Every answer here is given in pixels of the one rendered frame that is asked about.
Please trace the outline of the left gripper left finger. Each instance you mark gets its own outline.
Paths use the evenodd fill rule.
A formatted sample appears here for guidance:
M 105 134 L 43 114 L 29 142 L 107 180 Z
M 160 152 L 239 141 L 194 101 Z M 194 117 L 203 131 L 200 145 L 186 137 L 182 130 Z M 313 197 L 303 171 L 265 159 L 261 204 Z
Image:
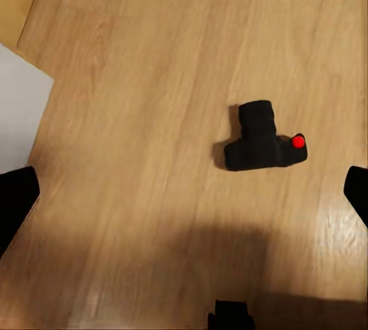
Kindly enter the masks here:
M 39 194 L 38 177 L 30 165 L 0 175 L 0 258 Z

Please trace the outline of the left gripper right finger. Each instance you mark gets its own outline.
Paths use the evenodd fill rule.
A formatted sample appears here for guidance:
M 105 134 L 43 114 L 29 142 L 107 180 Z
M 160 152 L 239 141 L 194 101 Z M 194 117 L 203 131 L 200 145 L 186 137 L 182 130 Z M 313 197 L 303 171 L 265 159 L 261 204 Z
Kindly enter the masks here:
M 368 228 L 368 169 L 351 166 L 343 193 Z

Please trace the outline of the digital camera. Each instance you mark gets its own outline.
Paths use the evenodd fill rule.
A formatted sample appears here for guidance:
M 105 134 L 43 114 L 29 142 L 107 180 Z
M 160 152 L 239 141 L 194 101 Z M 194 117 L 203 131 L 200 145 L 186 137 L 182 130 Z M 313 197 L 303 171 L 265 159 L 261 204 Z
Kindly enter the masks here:
M 307 159 L 303 135 L 285 142 L 277 135 L 270 101 L 257 100 L 240 105 L 241 138 L 224 147 L 225 166 L 231 172 L 257 168 L 288 167 Z

